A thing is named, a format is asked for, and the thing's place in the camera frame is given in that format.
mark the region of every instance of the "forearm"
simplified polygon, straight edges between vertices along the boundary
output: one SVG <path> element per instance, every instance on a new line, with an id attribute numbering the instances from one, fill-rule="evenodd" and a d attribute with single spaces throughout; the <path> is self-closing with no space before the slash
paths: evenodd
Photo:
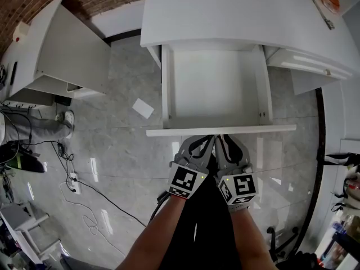
<path id="1" fill-rule="evenodd" d="M 170 245 L 185 199 L 171 196 L 157 216 L 136 239 L 117 270 L 158 269 Z"/>
<path id="2" fill-rule="evenodd" d="M 264 238 L 249 211 L 243 209 L 231 213 L 237 252 L 243 270 L 276 269 L 271 260 Z"/>

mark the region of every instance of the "white cable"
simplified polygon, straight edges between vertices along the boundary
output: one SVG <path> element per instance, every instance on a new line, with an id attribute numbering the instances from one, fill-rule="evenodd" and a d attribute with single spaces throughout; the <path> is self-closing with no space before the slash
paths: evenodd
<path id="1" fill-rule="evenodd" d="M 85 225 L 88 227 L 90 233 L 91 233 L 92 235 L 94 235 L 94 236 L 96 236 L 98 233 L 100 233 L 100 234 L 102 235 L 102 237 L 104 237 L 104 239 L 106 240 L 107 243 L 109 243 L 112 247 L 114 247 L 117 251 L 119 251 L 119 252 L 120 252 L 121 254 L 123 254 L 124 257 L 125 257 L 125 254 L 124 254 L 123 252 L 121 252 L 118 248 L 116 248 L 113 244 L 111 244 L 111 243 L 108 241 L 108 239 L 106 239 L 106 237 L 104 236 L 104 234 L 101 233 L 101 231 L 100 231 L 99 228 L 98 228 L 98 223 L 97 223 L 97 219 L 96 219 L 96 217 L 95 217 L 95 215 L 94 215 L 94 212 L 93 212 L 88 206 L 85 206 L 85 205 L 83 205 L 83 204 L 81 204 L 81 203 L 77 203 L 77 202 L 71 202 L 71 201 L 69 201 L 68 199 L 66 199 L 66 197 L 65 197 L 65 195 L 64 195 L 64 192 L 63 192 L 62 189 L 61 189 L 61 185 L 65 184 L 65 183 L 66 183 L 66 182 L 62 182 L 62 183 L 60 183 L 60 185 L 59 185 L 60 191 L 61 191 L 61 193 L 62 193 L 65 201 L 68 202 L 68 203 L 70 203 L 70 204 L 80 205 L 80 206 L 82 206 L 82 207 L 85 207 L 86 209 L 90 210 L 91 214 L 93 215 L 94 220 L 90 219 L 90 218 L 89 218 L 88 216 L 86 216 L 86 215 L 83 215 L 83 221 L 84 221 Z M 93 225 L 89 225 L 88 223 L 86 223 L 85 218 L 87 218 L 89 221 L 91 221 L 91 223 L 92 223 Z"/>

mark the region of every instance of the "black pants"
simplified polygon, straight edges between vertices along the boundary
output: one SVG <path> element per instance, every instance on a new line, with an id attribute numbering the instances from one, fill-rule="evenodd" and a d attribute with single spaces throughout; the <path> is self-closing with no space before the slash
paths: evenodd
<path id="1" fill-rule="evenodd" d="M 186 201 L 159 269 L 241 269 L 227 204 L 211 175 Z"/>

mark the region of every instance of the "power strip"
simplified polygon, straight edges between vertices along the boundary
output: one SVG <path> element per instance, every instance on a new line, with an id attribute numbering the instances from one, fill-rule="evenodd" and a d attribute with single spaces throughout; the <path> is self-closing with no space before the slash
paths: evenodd
<path id="1" fill-rule="evenodd" d="M 79 180 L 79 177 L 78 177 L 78 175 L 76 173 L 70 172 L 70 177 L 71 178 L 76 178 L 76 180 Z M 71 185 L 73 186 L 73 189 L 76 191 L 74 193 L 80 195 L 81 194 L 80 183 L 75 182 L 75 181 L 71 181 Z"/>

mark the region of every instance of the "gray pants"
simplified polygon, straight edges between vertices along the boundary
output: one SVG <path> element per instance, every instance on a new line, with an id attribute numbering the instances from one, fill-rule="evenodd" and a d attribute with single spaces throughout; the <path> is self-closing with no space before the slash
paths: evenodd
<path id="1" fill-rule="evenodd" d="M 29 121 L 18 114 L 7 113 L 6 114 L 13 124 L 16 126 L 17 131 L 19 131 L 20 140 L 28 140 L 30 134 L 30 123 Z M 51 119 L 38 119 L 31 115 L 25 115 L 29 118 L 31 122 L 31 135 L 32 143 L 38 143 L 46 140 L 57 140 L 65 138 L 72 131 L 70 123 L 64 121 L 60 123 Z M 14 126 L 11 125 L 9 120 L 5 119 L 5 139 L 3 143 L 8 141 L 17 141 L 17 131 Z"/>

